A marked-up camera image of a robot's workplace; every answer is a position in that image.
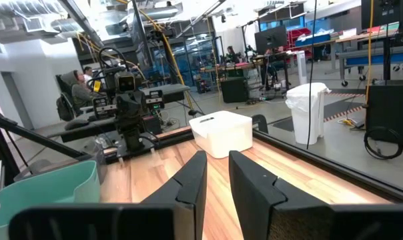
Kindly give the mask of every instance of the workbench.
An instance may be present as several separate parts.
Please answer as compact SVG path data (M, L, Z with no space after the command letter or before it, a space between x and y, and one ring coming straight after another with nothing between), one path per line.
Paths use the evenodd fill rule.
M382 65L384 63L384 49L371 50L372 64ZM347 53L340 53L340 77L344 81L345 69L347 67L367 66L369 65L368 59L369 50L359 50ZM391 63L403 63L403 46L391 48Z
M188 132L189 127L158 135L161 139ZM104 203L139 203L172 177L196 151L201 150L193 139L108 165L101 185ZM299 189L331 204L373 204L389 201L357 185L316 167L296 155L254 139L253 147L242 152L262 167ZM203 239L243 239L230 190L228 158L214 159L208 155L208 186L204 215Z

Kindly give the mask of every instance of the metal frame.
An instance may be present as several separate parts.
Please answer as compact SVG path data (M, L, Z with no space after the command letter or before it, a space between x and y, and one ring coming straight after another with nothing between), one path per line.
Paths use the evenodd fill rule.
M176 38L181 37L186 31L190 30L194 25L196 25L200 20L207 17L211 12L213 12L217 7L219 7L222 3L226 0L217 0L208 10L206 10L203 14L199 17L195 18L185 29L179 33Z
M32 140L36 143L39 143L45 147L58 151L72 158L87 155L84 152L74 150L68 146L62 145L56 141L50 140L44 136L38 135L30 130L20 127L16 122L5 118L4 116L2 116L2 114L0 114L0 161L3 162L5 167L4 184L6 186L14 182L13 178L20 173L20 170L18 165L16 164L12 152L10 151L9 146L7 145L1 129L4 129L6 132L10 131L14 134L20 135L26 139Z

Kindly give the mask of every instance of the white plastic bag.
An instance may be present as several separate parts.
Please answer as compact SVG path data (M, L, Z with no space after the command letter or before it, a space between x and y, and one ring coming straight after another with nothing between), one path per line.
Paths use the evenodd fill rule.
M311 107L314 106L320 93L330 93L331 90L324 83L312 83L311 84ZM309 111L309 99L308 95L310 93L310 84L303 84L293 89L290 89L286 93L286 105L290 109L298 109L303 112Z

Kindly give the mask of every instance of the wooden tabletop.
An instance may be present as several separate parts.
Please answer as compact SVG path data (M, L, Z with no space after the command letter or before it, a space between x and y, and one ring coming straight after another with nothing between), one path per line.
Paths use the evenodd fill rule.
M108 165L101 186L105 203L139 203L171 178L200 148L194 140ZM254 139L242 152L268 171L331 204L388 203L364 189L293 155ZM243 239L230 190L228 158L208 155L208 188L203 239Z

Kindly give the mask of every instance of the black stand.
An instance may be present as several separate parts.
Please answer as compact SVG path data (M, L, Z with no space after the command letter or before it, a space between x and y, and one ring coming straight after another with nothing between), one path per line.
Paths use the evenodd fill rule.
M397 39L400 41L401 37L403 36L403 0L399 1L400 4L400 19L399 19L399 30L398 30L398 36L396 36L393 41L397 41ZM384 39L384 80L385 84L387 85L387 81L391 79L391 52L390 52L390 46L391 46L391 40L388 36L388 24L386 27L386 35L387 37Z
M50 140L44 136L38 135L32 131L29 131L23 127L18 126L15 121L5 118L0 114L0 160L3 161L5 167L5 185L10 185L14 182L13 178L20 173L20 170L10 152L9 146L1 132L1 129L5 131L10 131L14 134L22 136L26 139L32 140L38 144L45 147L58 151L64 155L70 156L72 158L81 157L87 155L84 152L74 150L70 147L62 145L56 141Z

